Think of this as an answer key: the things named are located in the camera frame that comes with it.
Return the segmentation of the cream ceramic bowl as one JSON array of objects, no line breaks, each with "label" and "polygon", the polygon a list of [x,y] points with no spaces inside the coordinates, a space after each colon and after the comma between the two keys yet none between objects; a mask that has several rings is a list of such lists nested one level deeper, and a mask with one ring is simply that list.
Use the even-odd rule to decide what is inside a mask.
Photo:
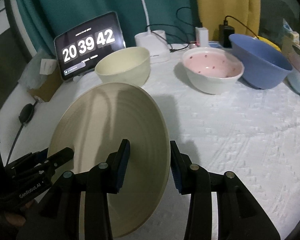
[{"label": "cream ceramic bowl", "polygon": [[95,73],[103,83],[125,82],[143,86],[150,72],[150,53],[143,47],[115,51],[95,66]]}]

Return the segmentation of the clear plastic bag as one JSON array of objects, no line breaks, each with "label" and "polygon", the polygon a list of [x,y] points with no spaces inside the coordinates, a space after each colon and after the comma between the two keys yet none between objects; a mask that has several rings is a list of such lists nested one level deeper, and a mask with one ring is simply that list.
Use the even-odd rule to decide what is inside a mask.
[{"label": "clear plastic bag", "polygon": [[23,70],[18,83],[26,90],[38,89],[47,80],[47,75],[40,74],[42,59],[52,59],[52,57],[40,48]]}]

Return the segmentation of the yellow cloth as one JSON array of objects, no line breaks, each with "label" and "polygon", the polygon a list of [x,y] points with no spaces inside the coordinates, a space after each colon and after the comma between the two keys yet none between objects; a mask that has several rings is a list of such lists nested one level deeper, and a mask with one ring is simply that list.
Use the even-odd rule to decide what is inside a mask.
[{"label": "yellow cloth", "polygon": [[271,47],[273,47],[274,49],[276,49],[277,51],[281,52],[281,49],[279,48],[279,46],[277,46],[276,44],[274,44],[273,42],[271,42],[270,40],[264,38],[264,37],[260,37],[260,36],[256,36],[256,38],[258,38],[260,41],[270,45]]}]

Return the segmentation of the teal curtain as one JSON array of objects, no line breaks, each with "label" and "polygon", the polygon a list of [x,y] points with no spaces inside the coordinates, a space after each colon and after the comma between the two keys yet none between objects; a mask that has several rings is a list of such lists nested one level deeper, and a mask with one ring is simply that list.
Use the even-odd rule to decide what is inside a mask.
[{"label": "teal curtain", "polygon": [[[16,0],[21,19],[35,49],[55,53],[56,36],[110,11],[117,13],[125,43],[135,45],[146,19],[141,0]],[[170,43],[194,37],[199,24],[197,0],[145,0],[150,26],[168,34]]]}]

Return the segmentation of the black round puck device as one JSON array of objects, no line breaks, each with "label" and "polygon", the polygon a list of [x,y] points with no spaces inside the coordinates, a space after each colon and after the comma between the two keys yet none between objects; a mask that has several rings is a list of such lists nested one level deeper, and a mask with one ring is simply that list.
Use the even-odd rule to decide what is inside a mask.
[{"label": "black round puck device", "polygon": [[24,125],[31,121],[33,115],[34,115],[34,105],[28,103],[21,110],[21,113],[19,114],[18,118],[20,123]]}]

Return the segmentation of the white bowl pink inside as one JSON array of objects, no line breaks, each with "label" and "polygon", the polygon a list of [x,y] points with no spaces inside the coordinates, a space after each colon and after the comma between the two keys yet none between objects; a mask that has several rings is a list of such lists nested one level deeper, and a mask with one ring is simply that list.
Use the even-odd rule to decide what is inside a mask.
[{"label": "white bowl pink inside", "polygon": [[229,91],[244,73],[243,63],[218,48],[193,48],[182,55],[183,67],[194,87],[207,94]]}]

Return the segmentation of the white power strip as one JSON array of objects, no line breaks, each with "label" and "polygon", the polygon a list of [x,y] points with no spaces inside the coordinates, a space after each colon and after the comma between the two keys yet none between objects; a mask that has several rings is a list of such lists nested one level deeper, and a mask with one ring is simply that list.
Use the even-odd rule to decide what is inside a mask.
[{"label": "white power strip", "polygon": [[[200,44],[197,42],[196,43],[193,42],[189,45],[189,49],[199,48],[199,47],[200,47]],[[216,41],[210,41],[207,44],[207,47],[223,49],[223,47],[219,44],[219,42],[216,42]]]}]

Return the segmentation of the tablet showing clock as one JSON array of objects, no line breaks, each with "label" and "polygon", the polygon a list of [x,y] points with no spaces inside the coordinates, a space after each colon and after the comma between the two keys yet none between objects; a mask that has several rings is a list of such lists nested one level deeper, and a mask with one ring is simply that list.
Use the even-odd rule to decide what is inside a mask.
[{"label": "tablet showing clock", "polygon": [[119,19],[114,11],[58,35],[54,39],[54,45],[63,81],[92,71],[103,58],[126,47]]}]

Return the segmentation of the brown cardboard box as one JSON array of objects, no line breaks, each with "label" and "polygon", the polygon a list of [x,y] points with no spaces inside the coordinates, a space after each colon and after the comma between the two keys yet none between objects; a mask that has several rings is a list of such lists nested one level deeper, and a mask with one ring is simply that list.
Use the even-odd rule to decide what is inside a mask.
[{"label": "brown cardboard box", "polygon": [[30,89],[28,93],[34,98],[43,102],[49,102],[55,92],[63,83],[60,70],[56,68],[54,72],[47,76],[46,81],[37,89]]}]

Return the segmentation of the blue ceramic bowl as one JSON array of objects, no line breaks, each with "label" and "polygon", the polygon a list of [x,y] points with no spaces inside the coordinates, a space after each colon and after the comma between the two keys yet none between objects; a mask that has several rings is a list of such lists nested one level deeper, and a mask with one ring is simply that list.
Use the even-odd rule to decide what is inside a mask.
[{"label": "blue ceramic bowl", "polygon": [[232,54],[244,65],[243,79],[256,89],[271,89],[293,70],[285,56],[272,46],[242,34],[231,34]]}]

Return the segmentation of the black power adapter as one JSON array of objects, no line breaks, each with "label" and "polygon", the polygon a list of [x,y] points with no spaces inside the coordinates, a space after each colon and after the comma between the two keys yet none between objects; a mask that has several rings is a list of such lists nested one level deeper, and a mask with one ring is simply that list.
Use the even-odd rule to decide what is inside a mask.
[{"label": "black power adapter", "polygon": [[219,25],[219,44],[223,48],[231,48],[231,41],[229,40],[229,36],[235,33],[234,27],[230,25]]}]

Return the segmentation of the white desk lamp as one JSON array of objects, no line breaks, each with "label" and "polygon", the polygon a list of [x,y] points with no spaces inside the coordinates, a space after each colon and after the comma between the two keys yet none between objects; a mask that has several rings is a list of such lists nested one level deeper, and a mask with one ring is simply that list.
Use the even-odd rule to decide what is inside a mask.
[{"label": "white desk lamp", "polygon": [[146,2],[141,0],[141,3],[146,19],[146,30],[135,35],[135,43],[138,47],[149,51],[151,64],[169,61],[171,57],[166,33],[164,30],[151,30]]}]

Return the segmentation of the stacked pastel bowls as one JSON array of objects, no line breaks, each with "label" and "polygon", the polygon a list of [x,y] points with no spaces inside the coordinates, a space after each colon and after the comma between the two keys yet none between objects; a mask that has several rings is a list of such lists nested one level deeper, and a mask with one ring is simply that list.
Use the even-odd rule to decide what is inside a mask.
[{"label": "stacked pastel bowls", "polygon": [[288,54],[288,60],[293,70],[288,74],[287,79],[291,87],[300,94],[300,56],[296,52],[291,52]]}]

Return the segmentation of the beige ribbed ceramic plate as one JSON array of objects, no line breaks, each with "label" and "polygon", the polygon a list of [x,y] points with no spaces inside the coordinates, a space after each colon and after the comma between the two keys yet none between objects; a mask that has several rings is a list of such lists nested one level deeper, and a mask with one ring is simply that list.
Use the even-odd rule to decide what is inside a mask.
[{"label": "beige ribbed ceramic plate", "polygon": [[156,210],[168,181],[170,143],[164,117],[153,98],[127,83],[104,83],[82,94],[61,117],[50,142],[49,155],[65,147],[74,159],[58,168],[53,180],[67,170],[89,171],[130,142],[123,186],[108,196],[114,237],[137,230]]}]

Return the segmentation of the yellow curtain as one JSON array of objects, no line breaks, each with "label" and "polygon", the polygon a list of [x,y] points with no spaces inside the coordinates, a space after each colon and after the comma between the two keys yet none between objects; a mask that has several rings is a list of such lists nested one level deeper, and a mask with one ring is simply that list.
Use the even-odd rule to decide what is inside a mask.
[{"label": "yellow curtain", "polygon": [[254,36],[259,31],[261,0],[197,0],[198,15],[202,25],[209,30],[209,40],[219,38],[219,25],[226,16],[228,24],[238,34]]}]

